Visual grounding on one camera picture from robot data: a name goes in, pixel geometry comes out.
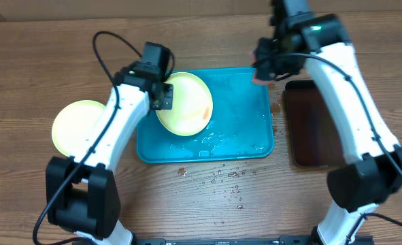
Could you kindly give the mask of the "yellow plate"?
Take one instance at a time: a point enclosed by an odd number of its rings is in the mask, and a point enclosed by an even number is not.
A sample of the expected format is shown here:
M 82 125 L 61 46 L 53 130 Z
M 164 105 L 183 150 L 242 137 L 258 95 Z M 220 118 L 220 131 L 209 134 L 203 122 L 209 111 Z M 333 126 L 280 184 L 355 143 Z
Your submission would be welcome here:
M 105 106 L 98 101 L 81 100 L 63 108 L 52 124 L 52 142 L 66 157 L 73 153 L 93 129 Z
M 170 110 L 156 112 L 164 128 L 179 136 L 192 136 L 202 131 L 214 108 L 206 83 L 188 72 L 173 73 L 165 83 L 173 86 L 173 99 Z

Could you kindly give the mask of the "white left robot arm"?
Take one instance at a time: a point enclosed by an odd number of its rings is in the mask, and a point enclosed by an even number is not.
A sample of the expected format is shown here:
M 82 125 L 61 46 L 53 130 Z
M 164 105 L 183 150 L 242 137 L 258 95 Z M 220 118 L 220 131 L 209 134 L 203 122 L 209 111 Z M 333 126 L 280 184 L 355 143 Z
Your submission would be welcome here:
M 173 65 L 136 61 L 110 76 L 105 109 L 80 147 L 68 157 L 52 157 L 46 168 L 44 219 L 80 244 L 131 244 L 133 234 L 119 220 L 121 203 L 114 173 L 135 127 L 150 110 L 171 108 Z

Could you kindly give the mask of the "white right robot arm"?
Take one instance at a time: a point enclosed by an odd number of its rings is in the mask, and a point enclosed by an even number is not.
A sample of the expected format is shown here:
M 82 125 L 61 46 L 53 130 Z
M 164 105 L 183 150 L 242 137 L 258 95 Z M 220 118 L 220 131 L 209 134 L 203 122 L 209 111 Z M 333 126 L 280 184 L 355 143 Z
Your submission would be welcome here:
M 353 45 L 337 36 L 308 42 L 302 37 L 296 42 L 262 37 L 252 66 L 262 83 L 305 69 L 321 93 L 346 166 L 327 175 L 333 202 L 309 242 L 353 244 L 365 219 L 402 185 L 402 147 L 373 102 Z

